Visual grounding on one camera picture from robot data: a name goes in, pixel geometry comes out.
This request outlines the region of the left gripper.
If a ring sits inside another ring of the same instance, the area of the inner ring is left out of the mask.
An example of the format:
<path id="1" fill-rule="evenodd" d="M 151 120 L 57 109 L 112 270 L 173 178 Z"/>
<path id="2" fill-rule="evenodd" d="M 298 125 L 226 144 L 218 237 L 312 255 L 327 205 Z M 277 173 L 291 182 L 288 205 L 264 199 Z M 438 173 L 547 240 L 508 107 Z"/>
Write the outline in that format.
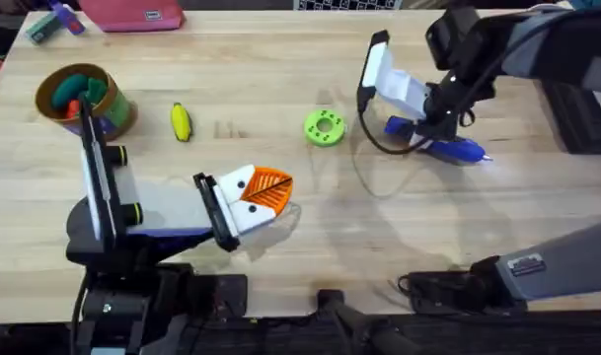
<path id="1" fill-rule="evenodd" d="M 284 210 L 293 178 L 246 165 L 219 180 L 197 174 L 187 184 L 161 184 L 135 179 L 130 168 L 87 168 L 84 183 L 86 196 L 66 222 L 67 259 L 89 269 L 142 269 L 209 240 L 235 250 L 240 235 Z"/>

